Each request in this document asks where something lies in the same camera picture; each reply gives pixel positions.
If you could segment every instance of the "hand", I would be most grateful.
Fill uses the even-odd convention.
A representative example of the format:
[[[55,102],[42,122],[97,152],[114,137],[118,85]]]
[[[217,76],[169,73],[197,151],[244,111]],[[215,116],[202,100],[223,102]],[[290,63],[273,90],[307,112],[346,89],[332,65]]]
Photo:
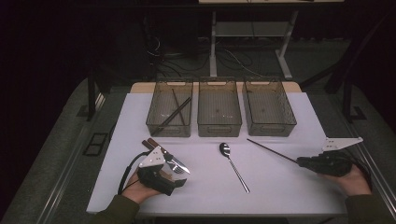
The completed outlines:
[[[363,172],[354,164],[347,175],[343,175],[341,177],[332,175],[321,176],[337,183],[344,190],[347,196],[372,194],[370,187],[364,178]]]
[[[147,198],[161,193],[140,183],[139,177],[137,176],[137,169],[134,171],[131,178],[129,178],[128,183],[126,184],[126,186],[129,187],[126,187],[121,195],[141,204]]]

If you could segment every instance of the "spoon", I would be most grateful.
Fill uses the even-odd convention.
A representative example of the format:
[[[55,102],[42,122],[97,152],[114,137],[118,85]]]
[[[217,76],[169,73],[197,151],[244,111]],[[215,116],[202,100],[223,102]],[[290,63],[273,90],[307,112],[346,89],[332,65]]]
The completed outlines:
[[[230,147],[227,145],[227,143],[221,143],[219,146],[220,152],[223,156],[227,157],[228,161],[230,162],[231,166],[233,167],[233,170],[235,171],[236,175],[238,175],[239,180],[241,181],[241,184],[244,186],[245,191],[247,193],[250,192],[250,189],[248,189],[248,185],[245,184],[244,179],[242,179],[242,176],[238,173],[238,171],[236,170],[235,166],[233,165],[233,162],[230,159]]]

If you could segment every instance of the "floor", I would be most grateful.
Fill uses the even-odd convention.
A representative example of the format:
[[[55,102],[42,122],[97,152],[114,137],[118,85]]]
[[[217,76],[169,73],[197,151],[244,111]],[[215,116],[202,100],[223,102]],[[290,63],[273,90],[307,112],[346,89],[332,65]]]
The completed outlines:
[[[202,48],[196,57],[186,58],[176,51],[165,55],[165,60],[156,65],[157,75],[194,78],[208,76],[207,39],[202,38],[200,41]],[[326,69],[343,55],[348,44],[348,41],[341,39],[292,41],[286,53],[293,75],[292,81],[300,83]],[[277,39],[220,39],[217,44],[218,76],[242,78],[243,75],[253,73],[282,77],[274,54],[279,46],[280,41]],[[326,80],[323,78],[304,89],[325,133],[328,137],[361,136],[364,139],[356,150],[367,151],[367,158],[372,159],[377,166],[379,172],[375,173],[375,194],[385,197],[384,191],[396,189],[396,165],[392,161],[392,158],[396,158],[392,150],[396,148],[395,133],[357,88],[353,90],[352,104],[363,111],[366,119],[348,123],[340,113],[342,92],[326,94],[323,90]],[[119,85],[114,86],[110,93],[101,94],[97,100],[97,113],[92,121],[87,121],[87,80],[76,88],[1,223],[87,223],[92,218],[85,210],[106,155],[106,147],[111,141],[123,99],[129,90],[130,86]],[[97,157],[83,156],[82,152],[94,133],[107,134],[102,152]],[[174,220],[172,223],[183,221],[191,223],[185,219]],[[230,219],[194,221],[231,223]],[[254,218],[247,221],[244,219],[243,222],[344,224],[347,223],[347,218],[335,217],[328,220],[328,217],[287,217]],[[143,218],[136,223],[170,222],[165,218]]]

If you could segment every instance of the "clear plastic container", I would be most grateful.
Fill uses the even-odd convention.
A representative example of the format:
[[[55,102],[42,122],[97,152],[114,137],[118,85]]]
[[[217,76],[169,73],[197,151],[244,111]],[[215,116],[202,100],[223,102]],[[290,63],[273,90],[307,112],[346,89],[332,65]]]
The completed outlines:
[[[201,137],[237,137],[242,119],[234,77],[199,80],[198,134]]]
[[[192,85],[192,78],[157,78],[146,120],[151,136],[191,136]]]
[[[297,121],[279,77],[245,77],[243,96],[249,135],[290,135]]]

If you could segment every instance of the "white table surface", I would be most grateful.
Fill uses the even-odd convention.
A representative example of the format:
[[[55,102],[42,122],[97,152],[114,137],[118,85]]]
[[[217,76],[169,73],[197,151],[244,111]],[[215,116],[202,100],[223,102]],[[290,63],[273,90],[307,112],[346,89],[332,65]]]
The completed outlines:
[[[146,117],[151,97],[152,93],[127,95],[87,212],[106,209],[117,194],[126,166],[137,154],[147,150],[141,142],[150,137]],[[154,138],[183,161],[191,174],[186,184],[175,189],[171,196],[158,195],[145,201],[139,215],[297,217],[345,214],[346,196],[334,183],[247,140],[250,138],[293,159],[321,152],[326,136],[307,95],[289,92],[288,97],[297,119],[289,137],[249,136],[243,98],[239,95],[243,118],[239,137],[203,138],[198,136],[198,96],[195,93],[191,137]],[[229,144],[231,159],[250,188],[249,194],[231,164],[219,153],[221,142]]]

